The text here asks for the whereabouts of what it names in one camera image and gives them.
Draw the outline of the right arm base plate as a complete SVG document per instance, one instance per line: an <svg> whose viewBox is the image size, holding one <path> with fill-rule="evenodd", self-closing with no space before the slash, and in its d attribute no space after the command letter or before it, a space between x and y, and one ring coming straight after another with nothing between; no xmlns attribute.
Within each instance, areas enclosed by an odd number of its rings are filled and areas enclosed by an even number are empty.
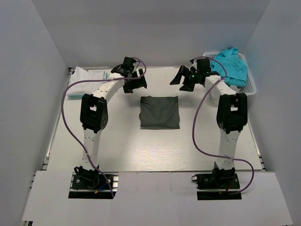
<svg viewBox="0 0 301 226"><path fill-rule="evenodd" d="M222 179L219 183L211 173L196 174L191 177L197 185L198 201L241 200L240 183L235 173L233 178Z"/></svg>

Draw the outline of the dark grey t-shirt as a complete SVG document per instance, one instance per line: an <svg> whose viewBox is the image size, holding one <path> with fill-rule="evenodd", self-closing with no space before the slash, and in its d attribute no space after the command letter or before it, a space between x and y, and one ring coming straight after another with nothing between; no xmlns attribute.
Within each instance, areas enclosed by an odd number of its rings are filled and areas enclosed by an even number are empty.
<svg viewBox="0 0 301 226"><path fill-rule="evenodd" d="M179 129L179 100L176 97L141 97L140 127L142 129Z"/></svg>

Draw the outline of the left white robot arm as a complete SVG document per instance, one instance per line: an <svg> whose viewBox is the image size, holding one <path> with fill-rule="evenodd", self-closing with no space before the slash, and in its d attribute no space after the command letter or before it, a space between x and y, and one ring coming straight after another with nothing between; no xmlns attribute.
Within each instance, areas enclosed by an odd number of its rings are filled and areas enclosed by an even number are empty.
<svg viewBox="0 0 301 226"><path fill-rule="evenodd" d="M99 184L97 165L100 136L105 129L109 115L108 103L115 93L123 88L125 93L147 87L143 69L130 71L114 68L110 80L91 94L84 94L81 100L80 122L84 132L83 157L77 174L84 174L83 182L90 188Z"/></svg>

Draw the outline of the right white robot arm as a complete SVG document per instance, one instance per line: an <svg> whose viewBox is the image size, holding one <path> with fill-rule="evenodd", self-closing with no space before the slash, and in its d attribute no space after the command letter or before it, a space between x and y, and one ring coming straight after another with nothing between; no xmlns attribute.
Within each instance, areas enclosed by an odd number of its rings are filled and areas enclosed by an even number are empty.
<svg viewBox="0 0 301 226"><path fill-rule="evenodd" d="M220 129L219 153L212 170L212 181L216 187L222 188L234 178L234 157L238 137L247 124L247 96L231 89L218 75L210 71L208 66L201 70L193 66L180 66L171 85L179 84L184 78L181 91L192 92L196 84L203 85L210 92L211 98L217 102L216 121Z"/></svg>

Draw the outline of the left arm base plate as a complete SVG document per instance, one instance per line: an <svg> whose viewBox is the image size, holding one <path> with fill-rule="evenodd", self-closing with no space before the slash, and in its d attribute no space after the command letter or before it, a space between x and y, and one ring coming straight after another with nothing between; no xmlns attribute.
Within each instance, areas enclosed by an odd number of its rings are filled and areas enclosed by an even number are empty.
<svg viewBox="0 0 301 226"><path fill-rule="evenodd" d="M90 182L73 173L68 194L69 199L111 200L111 190L103 175Z"/></svg>

